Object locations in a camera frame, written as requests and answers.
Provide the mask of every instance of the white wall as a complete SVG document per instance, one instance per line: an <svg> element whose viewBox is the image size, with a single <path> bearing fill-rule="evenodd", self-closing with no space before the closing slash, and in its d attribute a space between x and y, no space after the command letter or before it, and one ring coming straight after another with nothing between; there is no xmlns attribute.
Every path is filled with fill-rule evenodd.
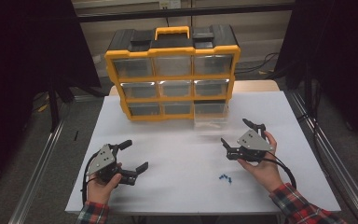
<svg viewBox="0 0 358 224"><path fill-rule="evenodd" d="M77 14L117 13L159 9L157 0L72 0ZM182 0L181 7L228 7L241 5L290 3L294 0ZM193 26L230 24L241 47L241 62L262 61L271 52L279 52L287 29L291 11L241 13L192 18ZM170 26L190 25L190 17L169 18ZM131 21L100 21L82 23L81 27L91 55L101 55L96 63L99 76L107 76L103 55L115 30L149 30L166 26L164 18Z"/></svg>

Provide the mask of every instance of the red plaid shirt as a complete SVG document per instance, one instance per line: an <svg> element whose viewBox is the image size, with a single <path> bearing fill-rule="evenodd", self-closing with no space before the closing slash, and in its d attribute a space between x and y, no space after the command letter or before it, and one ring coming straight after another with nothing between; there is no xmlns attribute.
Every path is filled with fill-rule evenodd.
<svg viewBox="0 0 358 224"><path fill-rule="evenodd" d="M346 223L331 212L309 203L290 184L275 189L269 197L282 210L290 223Z"/></svg>
<svg viewBox="0 0 358 224"><path fill-rule="evenodd" d="M346 223L341 218L309 203L290 184L280 186L271 192L269 197L282 210L290 223ZM109 206L101 203L87 201L77 219L78 224L106 223Z"/></svg>

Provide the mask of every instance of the white table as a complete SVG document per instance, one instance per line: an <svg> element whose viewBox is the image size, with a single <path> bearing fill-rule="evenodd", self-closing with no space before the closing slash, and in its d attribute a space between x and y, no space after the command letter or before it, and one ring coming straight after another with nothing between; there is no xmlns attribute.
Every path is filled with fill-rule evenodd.
<svg viewBox="0 0 358 224"><path fill-rule="evenodd" d="M241 121L264 123L278 142L277 156L296 178L298 190L311 202L339 211L324 174L302 133L283 92L234 93L223 137L231 144L249 128ZM131 139L133 145L117 154L123 169L145 161L149 169L135 186L119 185L109 205L116 215L257 215L278 213L269 194L236 161L226 158L220 135L202 135L193 120L129 121L118 96L105 97L73 192L65 209L82 208L81 182L90 156L104 144ZM289 178L280 170L285 182ZM230 185L219 176L232 179Z"/></svg>

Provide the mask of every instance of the yellow and black tool organizer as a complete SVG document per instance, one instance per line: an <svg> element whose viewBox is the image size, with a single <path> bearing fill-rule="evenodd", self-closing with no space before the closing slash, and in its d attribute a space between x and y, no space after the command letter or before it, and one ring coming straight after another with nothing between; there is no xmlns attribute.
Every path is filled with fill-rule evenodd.
<svg viewBox="0 0 358 224"><path fill-rule="evenodd" d="M240 47L229 25L116 31L105 54L130 120L224 117Z"/></svg>

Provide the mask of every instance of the carrying handle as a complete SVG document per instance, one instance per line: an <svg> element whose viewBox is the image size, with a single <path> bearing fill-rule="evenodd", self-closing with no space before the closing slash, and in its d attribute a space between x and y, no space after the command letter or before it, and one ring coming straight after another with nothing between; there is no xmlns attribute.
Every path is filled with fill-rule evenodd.
<svg viewBox="0 0 358 224"><path fill-rule="evenodd" d="M156 29L155 40L158 39L158 35L175 35L175 34L187 34L187 39L189 39L190 29L188 28L188 26L159 27Z"/></svg>

